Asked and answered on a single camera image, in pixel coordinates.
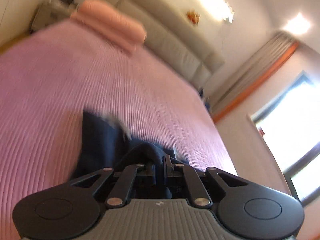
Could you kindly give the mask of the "grey and orange curtain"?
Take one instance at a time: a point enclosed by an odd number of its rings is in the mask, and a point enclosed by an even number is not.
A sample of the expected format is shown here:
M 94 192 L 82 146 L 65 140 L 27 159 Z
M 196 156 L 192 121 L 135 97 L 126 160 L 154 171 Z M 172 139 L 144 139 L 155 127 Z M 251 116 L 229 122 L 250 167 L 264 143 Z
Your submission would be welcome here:
M 274 75 L 299 47 L 293 36 L 278 32 L 257 50 L 209 97 L 213 122 L 243 103 Z

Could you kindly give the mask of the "dark items beside bed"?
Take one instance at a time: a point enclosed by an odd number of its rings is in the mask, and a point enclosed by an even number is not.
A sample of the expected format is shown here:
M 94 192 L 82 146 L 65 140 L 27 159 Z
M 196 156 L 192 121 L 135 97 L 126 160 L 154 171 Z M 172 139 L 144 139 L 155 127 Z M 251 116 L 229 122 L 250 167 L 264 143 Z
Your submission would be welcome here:
M 204 96 L 204 88 L 200 88 L 198 93 L 199 93 L 199 96 L 200 96 L 205 108 L 207 109 L 207 111 L 210 111 L 210 103 L 209 103 L 208 98 L 206 98 Z

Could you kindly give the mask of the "navy blue zip jacket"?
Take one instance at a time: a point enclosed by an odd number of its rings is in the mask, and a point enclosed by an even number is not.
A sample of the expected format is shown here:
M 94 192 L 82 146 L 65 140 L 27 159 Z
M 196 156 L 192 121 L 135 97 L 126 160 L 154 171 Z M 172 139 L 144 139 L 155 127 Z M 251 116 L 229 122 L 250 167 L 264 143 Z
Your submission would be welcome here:
M 182 179 L 173 185 L 164 184 L 164 157 L 169 155 L 180 163 L 177 150 L 158 143 L 134 137 L 130 130 L 116 116 L 97 116 L 84 111 L 82 114 L 81 151 L 70 179 L 110 167 L 122 172 L 133 164 L 152 165 L 155 175 L 137 179 L 131 191 L 131 198 L 172 199 L 187 198 L 186 185 Z

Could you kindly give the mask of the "bright window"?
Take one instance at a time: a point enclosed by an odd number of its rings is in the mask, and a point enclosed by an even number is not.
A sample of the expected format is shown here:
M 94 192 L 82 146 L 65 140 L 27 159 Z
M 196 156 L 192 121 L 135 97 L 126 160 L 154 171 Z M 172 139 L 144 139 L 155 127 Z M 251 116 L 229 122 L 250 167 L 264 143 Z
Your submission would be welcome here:
M 291 194 L 309 205 L 319 197 L 319 83 L 302 71 L 250 119 Z

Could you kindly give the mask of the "beige padded headboard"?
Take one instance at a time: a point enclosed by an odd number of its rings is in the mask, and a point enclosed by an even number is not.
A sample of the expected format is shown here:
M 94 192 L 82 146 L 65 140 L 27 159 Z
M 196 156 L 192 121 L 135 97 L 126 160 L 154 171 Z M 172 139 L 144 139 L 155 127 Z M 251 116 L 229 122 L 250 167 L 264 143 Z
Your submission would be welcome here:
M 213 45 L 218 24 L 197 0 L 105 0 L 140 21 L 145 45 L 196 89 L 204 88 L 225 61 Z M 193 25 L 186 13 L 200 14 Z

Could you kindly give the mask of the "lower pink folded blanket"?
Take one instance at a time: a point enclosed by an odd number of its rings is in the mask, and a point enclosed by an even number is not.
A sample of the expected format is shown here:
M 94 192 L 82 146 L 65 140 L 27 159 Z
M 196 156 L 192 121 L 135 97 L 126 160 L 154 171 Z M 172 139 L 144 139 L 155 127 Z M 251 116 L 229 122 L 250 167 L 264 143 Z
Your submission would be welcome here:
M 89 28 L 93 29 L 104 38 L 114 42 L 116 45 L 120 46 L 125 51 L 130 54 L 136 51 L 136 44 L 132 41 L 129 41 L 123 34 L 118 33 L 112 27 L 95 20 L 90 16 L 85 16 L 79 12 L 74 12 L 71 14 L 70 18 L 77 22 L 80 22 Z

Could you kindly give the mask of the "upper pink folded blanket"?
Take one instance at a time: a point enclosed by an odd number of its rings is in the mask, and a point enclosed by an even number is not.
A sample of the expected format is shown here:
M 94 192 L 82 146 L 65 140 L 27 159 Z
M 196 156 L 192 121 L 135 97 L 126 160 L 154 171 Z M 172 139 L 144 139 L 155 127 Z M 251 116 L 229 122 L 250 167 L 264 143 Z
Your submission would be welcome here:
M 144 26 L 106 1 L 85 0 L 78 7 L 78 12 L 112 27 L 133 42 L 145 42 L 147 32 Z

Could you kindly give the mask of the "purple quilted bedspread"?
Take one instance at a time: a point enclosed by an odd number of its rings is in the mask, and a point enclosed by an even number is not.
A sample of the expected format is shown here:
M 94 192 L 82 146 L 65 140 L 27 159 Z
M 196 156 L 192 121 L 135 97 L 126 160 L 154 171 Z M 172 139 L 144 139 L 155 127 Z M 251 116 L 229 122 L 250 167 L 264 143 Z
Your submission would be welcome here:
M 65 20 L 1 55 L 1 239 L 19 238 L 12 211 L 20 199 L 71 175 L 84 109 L 117 116 L 195 168 L 236 172 L 189 82 L 145 47 L 129 54 Z

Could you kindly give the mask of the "beige bedside nightstand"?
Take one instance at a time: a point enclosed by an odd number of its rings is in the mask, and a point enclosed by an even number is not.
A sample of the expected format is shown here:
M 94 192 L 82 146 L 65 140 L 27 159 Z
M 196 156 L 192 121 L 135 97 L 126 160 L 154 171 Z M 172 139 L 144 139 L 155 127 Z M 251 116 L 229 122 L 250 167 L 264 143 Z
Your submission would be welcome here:
M 29 27 L 29 32 L 32 34 L 49 25 L 69 18 L 75 9 L 76 5 L 74 4 L 68 5 L 60 0 L 44 0 L 37 7 Z

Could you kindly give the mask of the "orange plush toy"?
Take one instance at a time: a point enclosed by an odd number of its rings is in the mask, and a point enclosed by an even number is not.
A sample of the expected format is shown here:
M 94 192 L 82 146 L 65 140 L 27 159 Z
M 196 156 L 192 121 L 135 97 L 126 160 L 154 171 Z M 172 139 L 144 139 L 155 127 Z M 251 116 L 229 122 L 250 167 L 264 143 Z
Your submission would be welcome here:
M 198 25 L 200 21 L 200 14 L 198 14 L 194 10 L 190 10 L 186 13 L 186 16 L 188 20 L 193 24 L 193 25 Z

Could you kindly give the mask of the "pink folded blanket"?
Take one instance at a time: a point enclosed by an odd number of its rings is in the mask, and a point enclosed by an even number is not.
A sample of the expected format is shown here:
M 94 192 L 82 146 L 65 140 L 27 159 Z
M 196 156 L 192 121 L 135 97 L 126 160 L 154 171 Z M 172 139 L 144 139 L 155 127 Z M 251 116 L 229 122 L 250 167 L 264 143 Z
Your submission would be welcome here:
M 106 1 L 85 0 L 78 7 L 78 12 L 112 27 L 133 42 L 145 42 L 147 32 L 144 26 Z
M 123 34 L 118 33 L 112 27 L 95 20 L 90 16 L 85 16 L 79 12 L 74 12 L 71 14 L 70 18 L 77 22 L 80 22 L 89 28 L 93 29 L 104 38 L 114 42 L 116 45 L 120 46 L 125 51 L 130 54 L 136 51 L 136 44 L 132 41 L 129 41 Z

